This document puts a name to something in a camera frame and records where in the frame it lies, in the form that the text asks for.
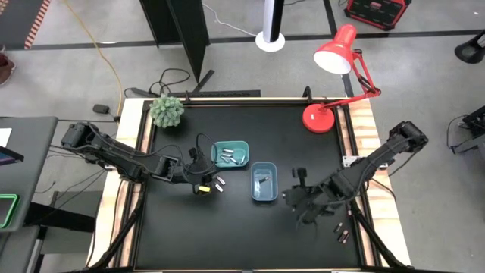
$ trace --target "lamp shade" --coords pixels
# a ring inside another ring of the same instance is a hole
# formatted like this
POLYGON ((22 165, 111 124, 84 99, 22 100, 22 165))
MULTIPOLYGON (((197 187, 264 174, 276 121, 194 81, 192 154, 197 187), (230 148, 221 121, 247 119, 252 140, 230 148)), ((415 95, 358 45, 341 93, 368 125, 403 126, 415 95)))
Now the lamp shade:
POLYGON ((351 24, 340 27, 333 41, 322 45, 313 55, 313 59, 324 70, 333 74, 347 74, 351 71, 352 43, 357 35, 351 24))

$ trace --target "lamp base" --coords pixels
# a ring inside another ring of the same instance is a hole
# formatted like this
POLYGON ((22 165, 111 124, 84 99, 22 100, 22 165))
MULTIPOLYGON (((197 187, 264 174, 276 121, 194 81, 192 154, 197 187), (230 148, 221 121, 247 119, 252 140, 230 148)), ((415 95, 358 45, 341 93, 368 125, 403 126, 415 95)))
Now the lamp base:
POLYGON ((282 49, 285 46, 285 37, 283 34, 280 33, 278 36, 278 40, 274 42, 266 42, 263 38, 263 32, 261 31, 256 36, 256 45, 262 50, 266 52, 277 52, 278 50, 282 49))
POLYGON ((335 124, 335 115, 331 109, 315 103, 307 106, 303 111, 303 124, 313 133, 326 133, 335 124))

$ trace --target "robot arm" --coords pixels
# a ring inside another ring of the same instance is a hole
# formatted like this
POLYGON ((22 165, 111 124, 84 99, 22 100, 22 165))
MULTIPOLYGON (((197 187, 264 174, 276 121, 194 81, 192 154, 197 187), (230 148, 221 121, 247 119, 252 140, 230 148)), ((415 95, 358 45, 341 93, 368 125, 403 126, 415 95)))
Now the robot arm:
POLYGON ((305 169, 299 169, 300 185, 283 191, 288 206, 293 207, 298 221, 314 223, 319 215, 333 215, 341 205, 352 201, 364 181, 369 181, 382 164, 392 164, 394 156, 401 152, 419 152, 427 143, 427 137, 412 122, 401 122, 390 131, 384 145, 366 158, 360 158, 323 181, 306 186, 305 169))
POLYGON ((189 151, 193 162, 184 165, 182 158, 158 152, 140 152, 99 132, 96 126, 83 122, 70 125, 61 144, 63 149, 83 155, 88 162, 97 163, 102 168, 114 166, 123 180, 143 183, 150 177, 171 184, 212 187, 213 168, 208 166, 199 147, 189 151))

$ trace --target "red desk lamp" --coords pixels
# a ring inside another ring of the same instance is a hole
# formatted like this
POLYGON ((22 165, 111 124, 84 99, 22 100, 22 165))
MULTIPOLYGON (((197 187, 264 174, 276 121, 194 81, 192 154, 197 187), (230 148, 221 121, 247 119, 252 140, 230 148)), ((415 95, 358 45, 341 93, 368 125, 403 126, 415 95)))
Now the red desk lamp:
POLYGON ((362 50, 351 49, 357 35, 356 28, 351 25, 343 25, 336 33, 332 42, 321 46, 313 55, 313 59, 324 70, 334 74, 347 74, 354 70, 364 94, 349 99, 339 100, 331 103, 316 103, 309 105, 303 112, 303 124, 313 133, 326 133, 335 124, 335 116, 331 108, 338 105, 345 105, 361 99, 371 98, 380 95, 380 90, 372 82, 371 75, 362 59, 362 50), (355 66, 358 59, 364 69, 365 77, 360 75, 355 66))

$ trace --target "green succulent plant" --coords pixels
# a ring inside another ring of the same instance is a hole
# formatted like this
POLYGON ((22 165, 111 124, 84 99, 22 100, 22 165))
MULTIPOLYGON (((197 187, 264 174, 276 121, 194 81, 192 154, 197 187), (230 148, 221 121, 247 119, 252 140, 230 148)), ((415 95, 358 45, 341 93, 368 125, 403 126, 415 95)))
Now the green succulent plant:
POLYGON ((180 99, 167 97, 162 94, 150 104, 150 117, 156 126, 166 128, 177 126, 180 123, 180 116, 183 114, 183 104, 180 99))

